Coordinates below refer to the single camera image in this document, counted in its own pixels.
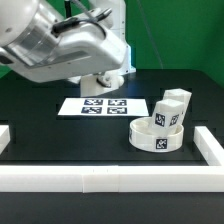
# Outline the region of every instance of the white cube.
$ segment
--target white cube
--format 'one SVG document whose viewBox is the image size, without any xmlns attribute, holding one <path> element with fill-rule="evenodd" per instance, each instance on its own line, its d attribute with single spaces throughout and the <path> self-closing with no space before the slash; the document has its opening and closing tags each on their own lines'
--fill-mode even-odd
<svg viewBox="0 0 224 224">
<path fill-rule="evenodd" d="M 0 154 L 10 141 L 9 126 L 0 125 Z"/>
<path fill-rule="evenodd" d="M 183 123 L 190 98 L 191 98 L 191 93 L 183 89 L 166 90 L 164 93 L 163 100 L 172 99 L 172 100 L 177 100 L 184 103 L 184 109 L 182 111 L 182 114 L 180 115 L 180 118 L 178 119 L 178 124 Z"/>
<path fill-rule="evenodd" d="M 183 109 L 184 103 L 180 101 L 172 99 L 158 101 L 149 123 L 149 132 L 158 137 L 175 134 Z"/>
</svg>

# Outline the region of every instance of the white block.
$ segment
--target white block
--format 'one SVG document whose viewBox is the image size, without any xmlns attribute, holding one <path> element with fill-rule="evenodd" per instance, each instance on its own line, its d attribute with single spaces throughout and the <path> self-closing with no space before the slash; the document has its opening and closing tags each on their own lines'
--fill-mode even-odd
<svg viewBox="0 0 224 224">
<path fill-rule="evenodd" d="M 223 192 L 223 186 L 222 167 L 120 167 L 119 192 Z"/>
<path fill-rule="evenodd" d="M 183 89 L 166 90 L 164 93 L 163 100 L 172 99 L 172 100 L 177 100 L 184 103 L 184 110 L 178 120 L 178 124 L 183 123 L 191 95 L 192 94 L 190 92 Z"/>
<path fill-rule="evenodd" d="M 0 192 L 82 192 L 82 167 L 0 166 Z"/>
<path fill-rule="evenodd" d="M 92 167 L 83 175 L 83 193 L 118 192 L 118 166 Z"/>
<path fill-rule="evenodd" d="M 224 149 L 207 127 L 195 127 L 194 142 L 209 166 L 224 166 Z"/>
<path fill-rule="evenodd" d="M 0 125 L 0 154 L 10 141 L 9 126 Z"/>
<path fill-rule="evenodd" d="M 149 131 L 158 137 L 174 134 L 183 109 L 184 104 L 180 101 L 172 99 L 158 101 L 149 122 Z"/>
</svg>

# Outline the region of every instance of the green wall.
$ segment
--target green wall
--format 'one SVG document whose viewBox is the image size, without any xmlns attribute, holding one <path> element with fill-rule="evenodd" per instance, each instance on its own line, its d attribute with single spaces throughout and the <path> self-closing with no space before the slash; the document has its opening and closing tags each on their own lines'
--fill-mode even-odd
<svg viewBox="0 0 224 224">
<path fill-rule="evenodd" d="M 48 2 L 64 13 L 63 0 Z M 134 51 L 136 68 L 161 68 L 148 26 L 164 69 L 201 70 L 224 87 L 223 0 L 126 0 L 126 3 L 126 35 Z M 8 69 L 0 67 L 0 76 L 7 72 Z"/>
</svg>

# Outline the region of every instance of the black table surface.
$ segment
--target black table surface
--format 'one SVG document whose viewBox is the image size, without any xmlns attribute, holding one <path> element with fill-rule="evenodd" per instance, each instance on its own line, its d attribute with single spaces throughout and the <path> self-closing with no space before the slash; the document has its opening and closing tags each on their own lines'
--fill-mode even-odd
<svg viewBox="0 0 224 224">
<path fill-rule="evenodd" d="M 67 81 L 30 82 L 10 72 L 0 79 L 0 124 L 11 142 L 1 165 L 191 165 L 207 166 L 193 143 L 195 126 L 207 126 L 224 145 L 224 89 L 193 70 L 138 70 L 102 98 L 145 99 L 151 115 L 167 89 L 192 92 L 183 146 L 170 153 L 130 145 L 136 117 L 58 116 L 80 88 Z M 3 223 L 222 223 L 222 193 L 55 194 L 0 193 Z"/>
</svg>

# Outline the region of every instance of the black pole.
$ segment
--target black pole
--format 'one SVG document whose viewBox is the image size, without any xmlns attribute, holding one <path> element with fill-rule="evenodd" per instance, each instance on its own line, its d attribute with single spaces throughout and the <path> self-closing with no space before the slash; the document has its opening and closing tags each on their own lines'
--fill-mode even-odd
<svg viewBox="0 0 224 224">
<path fill-rule="evenodd" d="M 70 0 L 65 0 L 66 18 L 72 17 L 72 9 Z"/>
</svg>

